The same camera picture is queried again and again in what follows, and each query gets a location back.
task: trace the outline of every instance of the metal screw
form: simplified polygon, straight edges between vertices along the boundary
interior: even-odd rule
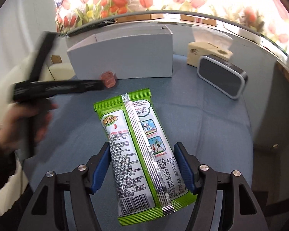
[[[241,172],[239,170],[235,170],[233,171],[233,175],[239,177],[241,175]]]
[[[86,165],[79,165],[78,166],[78,170],[79,171],[84,171],[84,170],[86,170],[87,169],[87,166]]]
[[[200,166],[200,169],[202,171],[207,171],[207,170],[209,170],[209,167],[207,165],[203,164],[203,165]]]
[[[48,171],[47,173],[46,173],[46,176],[47,177],[51,177],[51,176],[53,176],[55,173],[53,172],[53,171]]]

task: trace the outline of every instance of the pink jelly candy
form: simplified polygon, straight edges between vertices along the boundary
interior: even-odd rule
[[[107,88],[111,88],[116,84],[116,79],[111,71],[102,73],[101,80]]]

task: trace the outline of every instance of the blue gripper pad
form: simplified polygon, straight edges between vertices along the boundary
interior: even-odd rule
[[[101,188],[110,162],[111,162],[110,145],[108,144],[101,160],[99,161],[99,164],[96,166],[96,169],[93,173],[91,185],[91,191],[93,193],[96,193],[96,191]]]
[[[178,163],[182,178],[184,180],[185,186],[192,194],[196,194],[196,187],[194,184],[194,173],[190,166],[188,165],[187,160],[185,159],[178,143],[174,145],[173,154]]]

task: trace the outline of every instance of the black tool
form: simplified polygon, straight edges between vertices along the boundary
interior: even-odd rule
[[[268,231],[261,208],[239,171],[215,172],[189,155],[182,143],[175,144],[174,155],[185,185],[198,194],[186,231],[210,231],[217,190],[223,191],[218,231]],[[65,190],[71,193],[77,231],[101,231],[89,195],[102,186],[110,161],[110,146],[106,142],[86,165],[59,175],[48,171],[28,204],[18,231],[68,231]]]
[[[51,108],[47,99],[58,94],[83,93],[89,90],[102,90],[105,88],[100,80],[68,80],[39,82],[44,62],[49,55],[58,34],[47,32],[36,56],[29,79],[16,83],[14,86],[13,100],[19,103],[37,104],[40,113],[37,116],[22,120],[22,159],[27,159],[35,154],[35,141],[37,130],[43,124],[45,115]]]

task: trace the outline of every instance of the person's hand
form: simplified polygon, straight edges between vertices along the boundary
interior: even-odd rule
[[[56,108],[57,105],[51,105],[51,109]],[[35,106],[16,103],[8,110],[2,122],[2,128],[0,128],[0,149],[4,153],[9,154],[10,152],[20,148],[18,144],[20,140],[20,120],[36,116],[39,112],[40,108],[38,103],[36,103]],[[52,114],[48,112],[45,116],[45,122],[36,133],[36,143],[40,142],[44,138],[51,119]]]

